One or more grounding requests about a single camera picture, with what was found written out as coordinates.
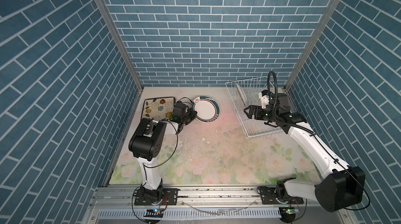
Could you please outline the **round white plate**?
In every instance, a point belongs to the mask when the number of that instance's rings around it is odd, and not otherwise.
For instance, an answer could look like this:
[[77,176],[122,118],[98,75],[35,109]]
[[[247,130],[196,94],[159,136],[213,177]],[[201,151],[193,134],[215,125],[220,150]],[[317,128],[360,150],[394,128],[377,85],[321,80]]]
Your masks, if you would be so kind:
[[199,96],[193,100],[192,109],[196,111],[196,119],[203,123],[211,123],[218,119],[220,108],[218,103],[207,96]]
[[249,104],[248,99],[246,97],[246,94],[245,94],[243,88],[239,85],[239,83],[236,83],[236,89],[238,91],[238,94],[239,94],[239,97],[240,97],[242,103],[244,104],[245,107],[247,107]]

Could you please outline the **black square plate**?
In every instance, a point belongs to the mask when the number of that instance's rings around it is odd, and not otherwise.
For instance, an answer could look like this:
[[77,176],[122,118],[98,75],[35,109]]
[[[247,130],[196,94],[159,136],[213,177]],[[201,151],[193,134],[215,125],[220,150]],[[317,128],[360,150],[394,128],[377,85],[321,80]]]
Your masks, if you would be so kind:
[[155,121],[170,119],[174,105],[175,97],[146,99],[143,104],[141,118],[150,118]]

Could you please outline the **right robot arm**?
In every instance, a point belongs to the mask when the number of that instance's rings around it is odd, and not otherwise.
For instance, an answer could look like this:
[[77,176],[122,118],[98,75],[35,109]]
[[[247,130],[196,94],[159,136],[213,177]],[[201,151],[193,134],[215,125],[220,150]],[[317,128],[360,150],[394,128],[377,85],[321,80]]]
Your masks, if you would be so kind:
[[349,210],[361,203],[366,194],[365,173],[359,167],[351,167],[323,143],[303,115],[291,112],[286,94],[263,90],[258,98],[261,104],[246,107],[245,115],[249,119],[263,121],[265,125],[281,128],[301,146],[322,178],[320,183],[295,178],[279,180],[276,185],[277,200],[284,201],[290,197],[312,200],[331,213],[340,209]]

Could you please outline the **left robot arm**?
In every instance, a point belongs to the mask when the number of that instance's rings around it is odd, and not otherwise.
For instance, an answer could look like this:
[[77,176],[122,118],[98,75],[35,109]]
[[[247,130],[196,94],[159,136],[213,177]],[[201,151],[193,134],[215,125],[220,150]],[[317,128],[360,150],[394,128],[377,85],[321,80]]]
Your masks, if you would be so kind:
[[137,159],[143,182],[133,194],[133,204],[136,206],[156,206],[160,204],[176,205],[178,188],[164,188],[158,168],[166,163],[156,165],[165,134],[171,131],[175,136],[185,125],[190,124],[197,116],[193,102],[179,100],[171,115],[160,120],[146,115],[143,117],[130,139],[128,149]]

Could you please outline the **left corner metal profile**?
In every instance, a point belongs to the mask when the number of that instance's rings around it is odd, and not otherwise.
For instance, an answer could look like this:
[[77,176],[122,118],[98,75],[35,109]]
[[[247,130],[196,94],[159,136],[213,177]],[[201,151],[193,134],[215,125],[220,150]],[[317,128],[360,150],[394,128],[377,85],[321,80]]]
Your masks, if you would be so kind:
[[140,78],[134,69],[133,63],[128,55],[126,47],[124,46],[122,38],[114,24],[114,21],[107,8],[105,1],[104,0],[94,0],[94,1],[101,14],[101,17],[103,18],[103,20],[105,22],[105,25],[107,26],[116,46],[121,54],[121,57],[126,65],[126,67],[128,68],[129,73],[131,74],[131,77],[132,77],[135,85],[138,87],[138,90],[141,93],[143,91],[144,87],[141,84]]

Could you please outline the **corner metal profile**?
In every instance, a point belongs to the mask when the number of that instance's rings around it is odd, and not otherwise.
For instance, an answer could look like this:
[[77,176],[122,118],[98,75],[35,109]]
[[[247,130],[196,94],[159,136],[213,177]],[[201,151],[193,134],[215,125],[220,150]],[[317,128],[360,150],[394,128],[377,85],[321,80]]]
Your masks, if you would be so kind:
[[315,47],[319,37],[321,36],[322,32],[324,31],[325,27],[329,23],[330,18],[332,17],[336,7],[340,3],[341,0],[330,0],[324,13],[322,14],[321,18],[319,19],[316,28],[311,34],[311,38],[306,44],[303,53],[300,55],[296,65],[294,66],[293,71],[291,72],[288,80],[284,85],[284,89],[289,91],[291,86],[293,85],[297,75],[301,71],[303,65],[307,61],[310,53],[312,52],[313,48]]
[[94,0],[94,1],[101,14],[101,17],[103,18],[103,20],[105,22],[105,25],[107,26],[116,46],[121,54],[121,57],[126,65],[126,67],[128,68],[129,73],[131,74],[131,77],[132,77],[135,85],[138,87],[138,90],[141,93],[143,91],[144,87],[141,84],[140,78],[134,69],[133,63],[128,55],[126,47],[124,46],[122,38],[114,24],[114,21],[107,8],[105,1],[104,0]]

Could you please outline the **right corner metal profile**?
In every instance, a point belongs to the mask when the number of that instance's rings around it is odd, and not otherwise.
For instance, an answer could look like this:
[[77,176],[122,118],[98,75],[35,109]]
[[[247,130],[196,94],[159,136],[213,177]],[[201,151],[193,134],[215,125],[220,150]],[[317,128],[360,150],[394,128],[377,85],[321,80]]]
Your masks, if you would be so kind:
[[303,53],[300,55],[296,65],[294,66],[293,71],[291,72],[288,80],[284,85],[284,89],[289,91],[291,86],[293,85],[297,75],[301,71],[303,65],[307,61],[310,53],[312,52],[313,48],[315,47],[319,37],[321,36],[322,32],[324,31],[325,27],[329,23],[330,18],[332,17],[336,7],[340,3],[341,0],[330,0],[324,13],[322,14],[321,18],[319,19],[316,28],[311,34],[311,38],[306,44]]

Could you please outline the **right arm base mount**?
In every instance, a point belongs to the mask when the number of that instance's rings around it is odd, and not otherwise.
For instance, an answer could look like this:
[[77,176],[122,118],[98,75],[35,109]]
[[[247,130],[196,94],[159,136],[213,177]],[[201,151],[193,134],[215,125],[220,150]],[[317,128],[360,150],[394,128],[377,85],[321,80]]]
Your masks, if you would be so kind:
[[279,196],[276,188],[273,187],[258,186],[256,192],[260,196],[263,205],[301,205],[304,203],[304,199],[299,197]]

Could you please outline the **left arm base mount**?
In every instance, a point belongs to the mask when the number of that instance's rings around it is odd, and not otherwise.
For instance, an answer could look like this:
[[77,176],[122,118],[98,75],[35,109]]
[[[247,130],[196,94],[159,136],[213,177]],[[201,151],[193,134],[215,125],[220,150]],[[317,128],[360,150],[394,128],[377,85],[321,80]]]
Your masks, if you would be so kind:
[[136,206],[150,206],[162,204],[176,205],[178,198],[177,188],[164,188],[157,190],[148,190],[140,187],[134,196],[134,205]]

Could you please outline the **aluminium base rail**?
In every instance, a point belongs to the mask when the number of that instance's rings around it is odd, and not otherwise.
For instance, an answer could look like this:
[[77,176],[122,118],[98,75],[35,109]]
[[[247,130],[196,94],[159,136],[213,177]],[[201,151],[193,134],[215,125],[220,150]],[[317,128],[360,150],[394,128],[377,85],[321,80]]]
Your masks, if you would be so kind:
[[[98,187],[90,202],[90,208],[128,208],[137,185],[110,185]],[[252,207],[268,206],[282,207],[274,195],[265,200],[257,192],[258,185],[165,185],[164,188],[176,188],[176,206],[185,207]]]

